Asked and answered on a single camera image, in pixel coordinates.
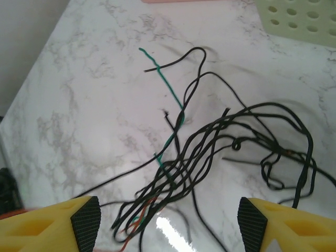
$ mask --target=black object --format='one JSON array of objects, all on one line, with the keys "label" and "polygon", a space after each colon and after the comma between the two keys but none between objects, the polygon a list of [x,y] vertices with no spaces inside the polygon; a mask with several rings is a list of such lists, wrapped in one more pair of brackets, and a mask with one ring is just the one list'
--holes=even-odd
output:
[{"label": "black object", "polygon": [[[300,118],[288,107],[283,104],[276,102],[263,102],[252,106],[246,106],[243,101],[238,96],[237,92],[233,87],[228,84],[224,78],[214,72],[204,72],[202,73],[202,65],[206,59],[206,51],[201,47],[194,47],[189,50],[184,56],[175,62],[169,63],[167,65],[161,66],[160,68],[165,68],[172,66],[175,63],[180,62],[192,51],[200,50],[203,52],[204,56],[202,62],[199,65],[197,71],[197,78],[194,79],[186,88],[183,97],[183,108],[177,116],[176,123],[172,123],[168,119],[168,114],[165,112],[165,120],[173,131],[172,137],[169,138],[168,142],[165,144],[164,148],[157,152],[156,155],[148,160],[147,162],[141,164],[140,166],[121,173],[115,177],[112,177],[88,190],[81,193],[79,196],[83,196],[92,192],[108,183],[111,183],[123,176],[136,172],[156,159],[160,158],[161,155],[170,145],[175,145],[176,157],[164,161],[157,170],[153,180],[146,185],[144,188],[140,189],[135,193],[136,199],[133,201],[124,202],[120,206],[117,218],[114,220],[111,229],[113,229],[113,239],[118,243],[126,243],[128,239],[133,238],[135,235],[139,236],[139,252],[142,252],[142,237],[145,228],[149,221],[155,216],[155,214],[160,211],[167,204],[177,202],[182,198],[186,197],[188,194],[192,194],[194,208],[197,213],[197,217],[202,222],[204,227],[208,232],[214,237],[216,242],[221,246],[223,251],[228,251],[225,244],[222,242],[223,238],[217,236],[211,229],[209,224],[206,223],[205,218],[201,215],[198,209],[196,193],[194,187],[206,178],[210,169],[212,168],[212,162],[214,155],[224,149],[232,149],[234,151],[239,151],[244,149],[246,143],[252,143],[255,146],[263,148],[269,153],[266,157],[262,158],[259,162],[251,162],[245,160],[230,159],[231,161],[239,161],[248,164],[259,164],[261,168],[262,179],[266,182],[266,185],[274,191],[280,190],[295,190],[295,195],[288,199],[283,199],[280,203],[293,201],[292,207],[297,208],[301,198],[309,197],[314,191],[314,182],[316,173],[320,173],[325,176],[334,186],[336,186],[336,179],[332,177],[329,173],[317,167],[317,164],[312,157],[313,154],[313,139],[302,123]],[[157,67],[145,70],[145,72],[155,71]],[[229,113],[229,108],[223,108],[224,113],[222,116],[215,121],[203,126],[198,131],[193,133],[183,145],[179,140],[178,132],[181,127],[182,121],[185,118],[185,110],[190,102],[193,94],[195,93],[198,85],[200,84],[200,79],[205,76],[214,76],[216,79],[220,80],[226,87],[231,91],[232,95],[236,97],[237,101],[241,104],[243,109],[238,112]],[[272,113],[260,112],[261,108],[273,108],[275,111]],[[255,123],[250,123],[248,119],[253,119],[258,123],[256,127]],[[284,138],[284,133],[281,130],[277,131],[277,134],[273,134],[272,131],[264,123],[264,119],[282,120],[288,123],[300,136],[305,136],[307,138],[307,150],[301,152],[300,150],[288,149],[286,146],[280,145],[276,135],[280,135],[281,139]],[[235,133],[231,134],[227,129],[238,127],[246,133]],[[222,144],[217,144],[218,141],[223,140],[229,141],[228,145],[222,146]],[[276,167],[276,164],[282,159],[290,159],[296,163],[302,165],[302,171],[296,185],[285,185],[280,179],[274,177],[272,170]],[[310,190],[309,192],[303,194],[301,193],[303,187],[308,181],[308,171],[312,169],[312,176],[310,179]],[[134,217],[139,214],[139,212],[145,209],[146,215],[144,216],[141,224],[133,232],[128,232]],[[119,231],[123,229],[125,236],[122,239],[117,235]]]},{"label": "black object", "polygon": [[22,209],[16,181],[8,168],[0,169],[0,215]]},{"label": "black object", "polygon": [[259,252],[263,244],[267,218],[245,197],[240,199],[237,218],[245,251]]},{"label": "black object", "polygon": [[70,219],[79,252],[92,252],[101,220],[98,198],[93,196]]}]

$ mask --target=hole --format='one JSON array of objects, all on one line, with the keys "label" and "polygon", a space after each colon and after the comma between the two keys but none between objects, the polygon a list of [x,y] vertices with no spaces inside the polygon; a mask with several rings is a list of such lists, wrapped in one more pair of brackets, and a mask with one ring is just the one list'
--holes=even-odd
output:
[{"label": "hole", "polygon": [[278,9],[276,9],[276,8],[273,7],[273,6],[269,6],[269,7],[268,7],[268,10],[269,10],[270,12],[273,12],[273,13],[275,13],[275,12],[278,11]]},{"label": "hole", "polygon": [[282,210],[280,207],[271,206],[271,205],[264,205],[264,208],[266,208],[266,210],[273,211],[273,212]]},{"label": "hole", "polygon": [[311,246],[316,249],[318,252],[330,252],[330,251],[336,251],[336,245],[335,244],[328,244],[326,243],[317,243],[317,244],[311,244]]},{"label": "hole", "polygon": [[329,30],[329,34],[330,34],[331,36],[336,37],[336,29],[330,29],[330,30]]},{"label": "hole", "polygon": [[317,12],[308,12],[307,15],[308,17],[313,18],[313,19],[316,19],[320,16]]},{"label": "hole", "polygon": [[271,22],[272,22],[272,24],[274,24],[274,25],[278,25],[278,24],[280,24],[279,21],[277,21],[277,20],[275,20],[275,19],[272,19]]},{"label": "hole", "polygon": [[22,248],[18,248],[18,247],[0,247],[0,251],[1,252],[19,252]]},{"label": "hole", "polygon": [[297,14],[296,10],[294,9],[287,9],[287,13],[291,16],[295,16]]},{"label": "hole", "polygon": [[8,233],[11,236],[38,236],[47,229],[54,221],[31,220],[21,223],[16,229]]},{"label": "hole", "polygon": [[316,26],[307,26],[307,30],[310,31],[311,33],[316,33],[318,31]]},{"label": "hole", "polygon": [[293,23],[293,22],[289,22],[289,23],[288,23],[288,26],[289,26],[290,28],[293,28],[293,29],[298,28],[298,25],[295,24],[295,23]]},{"label": "hole", "polygon": [[299,236],[328,236],[332,234],[322,225],[309,220],[290,220],[285,224]]}]

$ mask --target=red wire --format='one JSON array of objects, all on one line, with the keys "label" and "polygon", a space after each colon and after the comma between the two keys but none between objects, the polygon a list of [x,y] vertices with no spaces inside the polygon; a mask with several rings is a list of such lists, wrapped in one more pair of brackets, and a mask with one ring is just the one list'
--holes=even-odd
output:
[{"label": "red wire", "polygon": [[[133,228],[131,234],[134,233],[134,231],[136,231],[136,229],[137,229],[137,228],[139,227],[139,225],[141,224],[141,220],[142,220],[143,216],[145,215],[146,208],[148,207],[148,205],[149,205],[150,203],[152,203],[152,201],[155,201],[156,199],[157,199],[157,198],[152,198],[151,200],[147,201],[145,207],[143,208],[143,210],[142,210],[142,212],[141,212],[141,215],[140,215],[139,219],[131,225],[131,226],[134,225],[134,228]],[[125,250],[125,248],[126,248],[128,242],[129,242],[130,240],[131,240],[131,238],[128,237],[128,238],[126,239],[124,245],[122,246],[122,248],[121,248],[120,250],[118,250],[118,252],[123,252],[123,251]]]}]

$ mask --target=pink object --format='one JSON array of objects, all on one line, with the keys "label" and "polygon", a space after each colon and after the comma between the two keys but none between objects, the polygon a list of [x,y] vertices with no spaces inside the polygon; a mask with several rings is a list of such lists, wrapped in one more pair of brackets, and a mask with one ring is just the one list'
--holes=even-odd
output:
[{"label": "pink object", "polygon": [[172,3],[172,2],[192,2],[192,1],[208,1],[208,0],[141,0],[144,3]]}]

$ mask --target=white wall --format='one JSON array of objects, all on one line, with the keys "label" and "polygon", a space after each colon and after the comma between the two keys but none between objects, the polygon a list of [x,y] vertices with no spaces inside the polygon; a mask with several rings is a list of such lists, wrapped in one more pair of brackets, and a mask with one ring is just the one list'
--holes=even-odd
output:
[{"label": "white wall", "polygon": [[0,0],[0,116],[43,49],[69,0]]}]

